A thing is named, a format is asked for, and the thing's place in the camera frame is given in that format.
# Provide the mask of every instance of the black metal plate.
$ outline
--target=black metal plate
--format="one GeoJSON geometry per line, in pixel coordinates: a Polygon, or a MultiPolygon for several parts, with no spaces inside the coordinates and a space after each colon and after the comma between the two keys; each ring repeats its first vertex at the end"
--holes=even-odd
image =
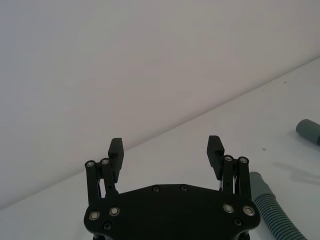
{"type": "Polygon", "coordinates": [[[257,227],[260,215],[247,197],[221,191],[181,184],[158,185],[159,192],[149,186],[94,201],[87,208],[84,225],[89,232],[112,240],[233,240],[240,233],[257,227]],[[233,213],[223,205],[234,207],[233,213]],[[243,212],[244,206],[254,209],[255,215],[243,212]],[[118,207],[117,216],[111,216],[118,207]],[[99,211],[97,220],[89,220],[92,211],[99,211]],[[241,226],[234,224],[240,219],[241,226]],[[112,224],[105,230],[105,223],[112,224]]]}

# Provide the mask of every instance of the flexible hose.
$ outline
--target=flexible hose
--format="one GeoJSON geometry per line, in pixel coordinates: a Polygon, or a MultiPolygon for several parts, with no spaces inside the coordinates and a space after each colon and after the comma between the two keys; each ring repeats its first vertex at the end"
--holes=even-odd
{"type": "Polygon", "coordinates": [[[282,210],[259,173],[250,173],[250,184],[252,200],[276,240],[307,240],[282,210]]]}

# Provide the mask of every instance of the white table surface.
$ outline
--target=white table surface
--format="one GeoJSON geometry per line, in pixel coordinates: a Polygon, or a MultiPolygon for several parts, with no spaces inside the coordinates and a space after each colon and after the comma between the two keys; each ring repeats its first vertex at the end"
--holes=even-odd
{"type": "MultiPolygon", "coordinates": [[[[218,189],[206,155],[208,136],[218,135],[226,154],[250,159],[250,170],[262,174],[307,239],[319,239],[320,146],[295,132],[302,119],[320,123],[320,58],[126,151],[116,187],[120,193],[169,183],[218,189]]],[[[1,210],[0,238],[91,240],[83,224],[87,205],[82,172],[1,210]]],[[[263,222],[250,236],[273,239],[263,222]]]]}

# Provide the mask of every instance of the black mechanical arm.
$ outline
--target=black mechanical arm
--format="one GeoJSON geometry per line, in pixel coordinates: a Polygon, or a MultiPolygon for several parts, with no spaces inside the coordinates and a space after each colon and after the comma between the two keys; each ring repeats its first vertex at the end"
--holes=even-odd
{"type": "Polygon", "coordinates": [[[249,160],[225,155],[218,136],[209,137],[207,156],[220,181],[219,191],[163,184],[119,194],[115,183],[124,150],[122,139],[114,138],[108,158],[85,163],[86,229],[94,240],[249,240],[249,230],[260,223],[251,200],[249,160]]]}

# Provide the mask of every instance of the screw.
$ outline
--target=screw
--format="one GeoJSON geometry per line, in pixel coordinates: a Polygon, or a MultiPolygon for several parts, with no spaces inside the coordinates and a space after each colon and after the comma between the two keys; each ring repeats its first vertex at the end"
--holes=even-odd
{"type": "Polygon", "coordinates": [[[105,225],[103,226],[103,229],[108,231],[108,230],[111,229],[111,227],[112,227],[112,224],[111,224],[111,222],[108,221],[108,222],[106,222],[105,225]]]}
{"type": "Polygon", "coordinates": [[[120,208],[114,206],[110,209],[109,215],[110,216],[117,216],[120,213],[120,208]]]}
{"type": "Polygon", "coordinates": [[[230,157],[230,156],[225,156],[224,159],[225,159],[226,161],[228,161],[228,162],[232,161],[232,157],[230,157]]]}
{"type": "Polygon", "coordinates": [[[233,220],[233,224],[236,225],[237,227],[241,227],[242,226],[242,222],[239,218],[235,218],[233,220]]]}
{"type": "Polygon", "coordinates": [[[240,162],[242,162],[243,164],[246,164],[248,162],[248,160],[242,157],[242,158],[240,158],[240,162]]]}
{"type": "Polygon", "coordinates": [[[186,191],[188,191],[188,188],[187,188],[186,185],[182,185],[182,186],[180,187],[180,190],[183,191],[183,192],[186,192],[186,191]]]}
{"type": "Polygon", "coordinates": [[[105,159],[105,160],[102,161],[102,164],[104,164],[104,165],[105,165],[105,164],[108,164],[108,163],[109,163],[109,160],[108,160],[108,159],[105,159]]]}
{"type": "Polygon", "coordinates": [[[231,214],[234,212],[234,207],[231,206],[230,204],[224,204],[223,205],[223,209],[228,213],[228,214],[231,214]]]}
{"type": "Polygon", "coordinates": [[[248,216],[253,216],[253,215],[255,215],[255,210],[254,210],[252,207],[250,207],[250,206],[244,206],[244,207],[243,207],[243,211],[244,211],[244,213],[247,214],[248,216]]]}
{"type": "Polygon", "coordinates": [[[93,163],[92,161],[90,161],[90,162],[88,162],[88,163],[86,164],[86,166],[89,167],[89,168],[92,167],[93,165],[94,165],[94,163],[93,163]]]}
{"type": "Polygon", "coordinates": [[[98,212],[98,211],[93,211],[93,212],[90,213],[89,219],[90,219],[91,221],[94,221],[94,220],[97,220],[97,219],[99,218],[99,216],[100,216],[100,212],[98,212]]]}
{"type": "Polygon", "coordinates": [[[160,192],[160,187],[154,186],[152,191],[154,191],[155,193],[158,193],[158,192],[160,192]]]}

